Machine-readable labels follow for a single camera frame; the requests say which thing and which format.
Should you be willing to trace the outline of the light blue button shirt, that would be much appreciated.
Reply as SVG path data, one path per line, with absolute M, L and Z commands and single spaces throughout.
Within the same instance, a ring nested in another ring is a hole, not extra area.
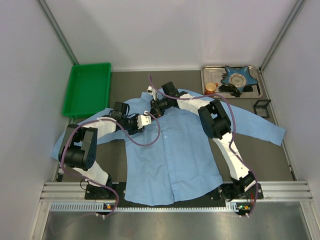
M 107 115 L 106 108 L 90 120 Z M 122 130 L 98 140 L 124 140 L 127 159 L 125 194 L 152 196 L 172 191 L 176 198 L 197 198 L 223 183 L 197 115 L 171 107 L 141 133 L 127 137 Z

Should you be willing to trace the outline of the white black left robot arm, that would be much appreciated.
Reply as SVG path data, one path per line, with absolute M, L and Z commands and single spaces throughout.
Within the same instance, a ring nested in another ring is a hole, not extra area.
M 132 136 L 152 123 L 152 117 L 148 113 L 129 114 L 129 109 L 127 103 L 116 102 L 106 115 L 83 124 L 69 124 L 58 152 L 60 166 L 63 169 L 72 168 L 103 193 L 112 192 L 110 175 L 96 161 L 98 140 L 119 130 Z

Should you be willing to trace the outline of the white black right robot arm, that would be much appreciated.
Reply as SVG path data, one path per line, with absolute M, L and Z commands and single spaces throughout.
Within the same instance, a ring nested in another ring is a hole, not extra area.
M 233 115 L 228 116 L 222 103 L 217 99 L 202 100 L 185 91 L 178 91 L 171 81 L 162 86 L 162 91 L 150 85 L 147 93 L 153 97 L 150 102 L 151 112 L 156 117 L 163 116 L 165 110 L 171 107 L 186 110 L 199 117 L 204 133 L 218 145 L 228 165 L 233 187 L 227 194 L 227 199 L 248 196 L 257 181 L 235 145 L 235 118 Z

